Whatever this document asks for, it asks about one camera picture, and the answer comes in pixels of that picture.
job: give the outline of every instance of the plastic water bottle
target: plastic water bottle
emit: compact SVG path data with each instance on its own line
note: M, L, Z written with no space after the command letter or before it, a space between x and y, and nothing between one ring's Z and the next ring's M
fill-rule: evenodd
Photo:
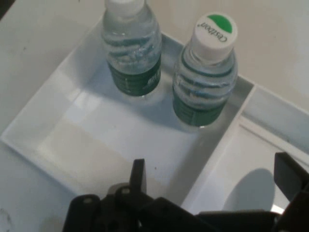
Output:
M114 83L130 96L155 89L161 76L162 36L145 0L105 0L103 48Z
M175 64L173 108L191 126L206 126L220 115L238 76L234 43L237 26L221 13L202 16Z

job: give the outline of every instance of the green logo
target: green logo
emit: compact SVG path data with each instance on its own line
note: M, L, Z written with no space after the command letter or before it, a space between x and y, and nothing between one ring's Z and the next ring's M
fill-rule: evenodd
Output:
M210 18L222 30L224 30L228 33L232 33L232 24L224 16L219 15L219 14L214 14L214 15L212 14L212 15L209 15L207 17Z

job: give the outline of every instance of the black plastic part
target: black plastic part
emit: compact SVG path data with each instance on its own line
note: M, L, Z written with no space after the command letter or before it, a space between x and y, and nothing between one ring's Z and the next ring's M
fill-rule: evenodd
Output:
M222 232L272 232L279 214L266 211L205 212L198 218Z
M101 201L96 195L75 198L63 232L309 231L309 174L287 153L275 156L275 182L291 201L282 216L265 211L193 216L164 198L148 196L145 173L145 161L135 160L128 186Z
M151 232L218 232L213 226L181 209L172 202L123 187L116 192L116 202L132 212Z
M144 159L134 160L130 177L130 186L137 191L146 193L146 168Z
M91 232L135 232L138 221L122 207L115 205L113 195L106 196L96 211Z
M307 232L309 231L309 194L300 192L279 218L275 231Z
M96 195L79 196L71 201L63 232L90 232L99 202Z
M274 180L286 198L291 201L309 183L309 174L285 152L276 153Z

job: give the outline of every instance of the screw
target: screw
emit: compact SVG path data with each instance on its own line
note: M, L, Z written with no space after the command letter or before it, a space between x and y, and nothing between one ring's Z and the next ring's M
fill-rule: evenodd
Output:
M123 188L123 189L121 190L121 193L122 193L122 194L129 194L129 193L130 193L130 189L129 189L129 188Z
M92 199L91 198L85 198L84 200L83 200L83 203L84 204L89 204L89 203L92 203Z

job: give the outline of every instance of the water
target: water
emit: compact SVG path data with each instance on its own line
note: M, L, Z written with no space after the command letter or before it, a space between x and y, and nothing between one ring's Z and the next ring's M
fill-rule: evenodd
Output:
M194 54L189 43L175 64L173 107L179 119L192 126L205 126L220 115L237 81L237 61L232 52L212 64Z
M133 17L103 17L103 48L114 83L131 96L143 96L161 76L162 38L158 22L147 4Z

